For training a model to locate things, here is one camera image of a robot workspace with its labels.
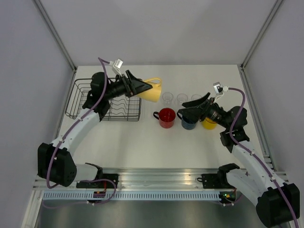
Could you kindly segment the blue mug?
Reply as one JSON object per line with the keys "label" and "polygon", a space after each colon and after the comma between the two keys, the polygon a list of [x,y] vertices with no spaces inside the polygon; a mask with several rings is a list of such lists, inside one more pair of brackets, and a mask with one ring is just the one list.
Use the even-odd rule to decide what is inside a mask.
{"label": "blue mug", "polygon": [[184,117],[180,112],[177,112],[178,118],[181,120],[181,125],[186,130],[193,130],[197,122],[191,121],[188,118]]}

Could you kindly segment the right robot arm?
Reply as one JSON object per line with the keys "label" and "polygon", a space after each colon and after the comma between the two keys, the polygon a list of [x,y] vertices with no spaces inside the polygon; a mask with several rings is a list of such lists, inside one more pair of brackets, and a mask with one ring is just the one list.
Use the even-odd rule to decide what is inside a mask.
{"label": "right robot arm", "polygon": [[232,186],[240,191],[255,206],[260,221],[267,228],[290,221],[295,227],[299,226],[300,191],[295,184],[279,177],[256,153],[244,130],[247,110],[242,104],[225,111],[216,103],[216,98],[207,93],[200,99],[183,103],[178,114],[191,122],[208,118],[225,128],[220,133],[221,143],[246,171],[241,171],[234,163],[219,167],[219,186]]}

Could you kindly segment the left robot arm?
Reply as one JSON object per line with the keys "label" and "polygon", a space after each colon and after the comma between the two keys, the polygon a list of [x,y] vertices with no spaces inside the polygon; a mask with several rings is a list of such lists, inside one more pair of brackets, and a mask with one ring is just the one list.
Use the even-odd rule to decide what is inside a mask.
{"label": "left robot arm", "polygon": [[115,81],[106,72],[97,72],[91,79],[91,89],[79,115],[63,135],[38,147],[38,176],[47,187],[68,187],[75,181],[87,181],[93,188],[104,182],[102,168],[92,163],[75,164],[73,154],[87,134],[105,117],[110,100],[122,95],[132,97],[153,88],[148,81],[136,78],[129,70]]}

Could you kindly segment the pale yellow mug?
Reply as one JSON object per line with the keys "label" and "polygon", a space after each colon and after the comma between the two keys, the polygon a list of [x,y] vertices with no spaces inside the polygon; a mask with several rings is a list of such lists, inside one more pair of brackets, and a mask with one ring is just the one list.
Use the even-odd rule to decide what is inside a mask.
{"label": "pale yellow mug", "polygon": [[158,102],[162,93],[162,80],[158,77],[154,77],[146,79],[144,82],[151,85],[152,88],[145,92],[139,93],[137,97],[154,103]]}

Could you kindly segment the red mug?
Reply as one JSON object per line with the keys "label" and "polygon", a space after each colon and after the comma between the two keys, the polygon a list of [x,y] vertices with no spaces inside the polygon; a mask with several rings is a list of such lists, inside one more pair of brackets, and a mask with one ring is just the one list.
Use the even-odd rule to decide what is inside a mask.
{"label": "red mug", "polygon": [[173,127],[176,119],[176,113],[171,108],[163,108],[159,112],[155,111],[153,116],[159,121],[160,126],[165,129]]}

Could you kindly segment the clear glass cup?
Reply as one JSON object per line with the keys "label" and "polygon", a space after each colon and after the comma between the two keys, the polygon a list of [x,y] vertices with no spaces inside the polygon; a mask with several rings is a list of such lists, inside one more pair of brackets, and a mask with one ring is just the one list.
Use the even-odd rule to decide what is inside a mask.
{"label": "clear glass cup", "polygon": [[202,98],[201,95],[199,95],[199,94],[194,94],[194,95],[192,95],[192,97],[191,97],[191,101],[195,101],[195,100],[198,100],[198,99],[200,99],[200,98]]}
{"label": "clear glass cup", "polygon": [[178,94],[177,95],[177,104],[182,105],[185,102],[188,102],[188,96],[186,94]]}
{"label": "clear glass cup", "polygon": [[170,92],[163,93],[163,95],[162,95],[163,105],[165,107],[170,107],[172,105],[173,98],[174,98],[174,96],[172,93],[170,93]]}

